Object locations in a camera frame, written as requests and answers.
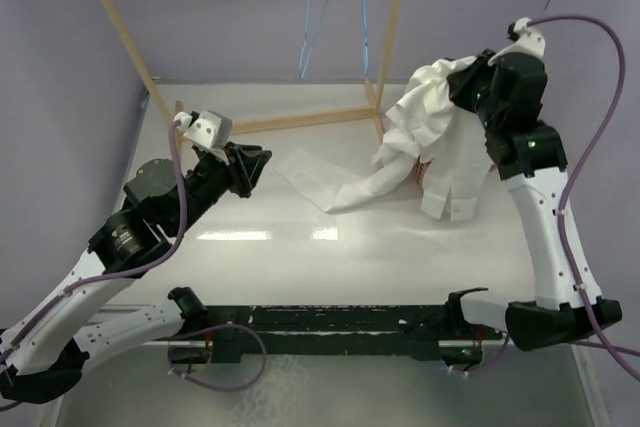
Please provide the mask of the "white shirt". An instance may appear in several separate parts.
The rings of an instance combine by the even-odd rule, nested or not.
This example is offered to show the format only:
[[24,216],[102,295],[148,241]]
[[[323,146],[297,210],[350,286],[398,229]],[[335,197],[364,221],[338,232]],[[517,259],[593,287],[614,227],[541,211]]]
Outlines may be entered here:
[[436,220],[473,219],[492,161],[478,117],[454,105],[447,78],[474,60],[439,59],[413,73],[403,96],[385,113],[389,128],[369,176],[358,177],[304,150],[285,158],[277,173],[321,211],[335,213],[392,192],[423,164],[422,212]]

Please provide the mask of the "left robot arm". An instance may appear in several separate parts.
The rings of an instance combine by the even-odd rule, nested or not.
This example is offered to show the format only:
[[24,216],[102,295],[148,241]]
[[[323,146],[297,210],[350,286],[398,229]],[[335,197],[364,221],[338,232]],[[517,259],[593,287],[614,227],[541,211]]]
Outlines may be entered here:
[[65,279],[24,320],[1,333],[1,396],[44,404],[63,396],[106,360],[161,338],[194,339],[211,323],[188,287],[153,305],[91,325],[112,297],[175,253],[186,231],[226,193],[250,197],[272,157],[229,142],[221,160],[198,151],[182,172],[169,159],[143,164],[124,186],[125,200],[90,238]]

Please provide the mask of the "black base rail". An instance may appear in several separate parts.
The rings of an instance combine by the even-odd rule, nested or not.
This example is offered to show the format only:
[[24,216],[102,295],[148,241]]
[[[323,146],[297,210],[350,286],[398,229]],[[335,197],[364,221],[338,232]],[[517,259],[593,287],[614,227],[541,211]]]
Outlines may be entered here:
[[245,355],[401,356],[438,360],[454,347],[475,347],[500,337],[492,329],[453,321],[443,305],[400,306],[213,306],[195,333],[208,326],[237,324],[260,337],[236,329],[195,334],[185,346],[168,348],[176,364],[238,363]]

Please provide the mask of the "wooden clothes rack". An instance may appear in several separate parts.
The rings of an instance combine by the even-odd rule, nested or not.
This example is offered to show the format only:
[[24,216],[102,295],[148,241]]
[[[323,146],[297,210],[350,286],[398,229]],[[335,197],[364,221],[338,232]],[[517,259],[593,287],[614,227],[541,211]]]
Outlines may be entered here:
[[[128,28],[120,16],[113,0],[99,0],[111,25],[114,27],[129,59],[143,82],[151,100],[155,103],[158,112],[164,122],[169,125],[174,116],[180,111],[178,109],[169,110],[162,98],[153,77],[151,76],[143,57],[141,56]],[[394,41],[396,38],[397,25],[401,10],[402,0],[392,0],[389,9],[388,23],[384,40],[384,49],[379,64],[377,81],[372,83],[369,79],[364,80],[364,89],[368,104],[364,107],[338,109],[324,112],[311,112],[280,116],[252,121],[240,122],[233,126],[234,134],[252,134],[267,131],[286,130],[300,127],[312,127],[328,125],[333,123],[344,123],[351,121],[371,120],[379,136],[383,134],[381,120],[381,105],[384,89],[391,65]]]

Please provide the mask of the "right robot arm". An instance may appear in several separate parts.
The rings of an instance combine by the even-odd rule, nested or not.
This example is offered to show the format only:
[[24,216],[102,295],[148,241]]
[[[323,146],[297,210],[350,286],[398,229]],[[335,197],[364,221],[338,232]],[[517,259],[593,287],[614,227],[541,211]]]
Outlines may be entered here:
[[539,118],[547,84],[545,65],[534,55],[483,51],[466,69],[447,78],[450,100],[475,114],[489,157],[514,201],[534,272],[531,301],[488,299],[485,288],[455,295],[445,313],[446,330],[467,338],[489,325],[522,351],[585,339],[621,321],[618,301],[603,297],[584,257],[570,206],[561,200],[569,176],[559,133]]

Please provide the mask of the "pink laundry basket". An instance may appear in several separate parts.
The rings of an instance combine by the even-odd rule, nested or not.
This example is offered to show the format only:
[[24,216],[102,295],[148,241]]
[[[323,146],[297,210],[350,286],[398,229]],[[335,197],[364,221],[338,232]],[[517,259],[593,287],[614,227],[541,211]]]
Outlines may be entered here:
[[482,185],[489,172],[497,164],[487,156],[478,158],[451,160],[435,158],[429,162],[418,162],[414,168],[416,182],[425,188],[425,179],[448,180],[451,186],[469,187]]

